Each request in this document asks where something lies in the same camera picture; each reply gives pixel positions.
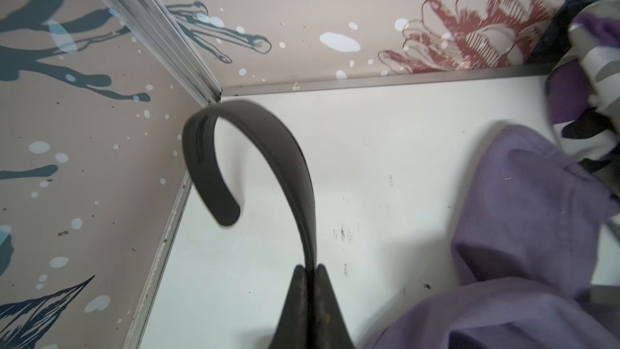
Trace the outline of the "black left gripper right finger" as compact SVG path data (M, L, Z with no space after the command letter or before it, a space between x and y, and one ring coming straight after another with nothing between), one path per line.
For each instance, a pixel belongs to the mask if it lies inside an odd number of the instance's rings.
M313 281L312 348L355 348L323 264L317 266Z

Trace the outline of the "purple camouflage trousers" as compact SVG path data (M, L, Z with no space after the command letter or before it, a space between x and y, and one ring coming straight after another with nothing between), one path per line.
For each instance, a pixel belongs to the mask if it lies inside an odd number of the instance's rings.
M547 78L547 105L562 150L595 173L619 161L619 0L587 6L568 40Z

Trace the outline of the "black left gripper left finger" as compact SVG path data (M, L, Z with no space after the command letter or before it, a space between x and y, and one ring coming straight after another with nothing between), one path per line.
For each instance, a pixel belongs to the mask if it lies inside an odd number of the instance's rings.
M298 265L293 270L292 280L284 302L269 349L303 349L308 347L308 275Z

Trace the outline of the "black belt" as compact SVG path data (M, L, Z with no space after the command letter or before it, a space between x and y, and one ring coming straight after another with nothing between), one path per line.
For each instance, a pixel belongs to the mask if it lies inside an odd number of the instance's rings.
M216 158L215 128L228 121L258 149L282 188L297 226L305 267L316 267L316 205L308 164L297 140L274 114L247 100L209 106L192 115L182 131L183 155L192 183L220 226L233 226L241 207L224 182Z

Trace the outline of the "lilac purple trousers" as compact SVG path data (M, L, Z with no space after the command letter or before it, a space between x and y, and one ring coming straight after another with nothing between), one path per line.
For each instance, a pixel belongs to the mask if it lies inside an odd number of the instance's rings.
M619 201L537 132L507 125L481 156L451 253L460 286L369 348L616 348L619 310L590 300L600 232Z

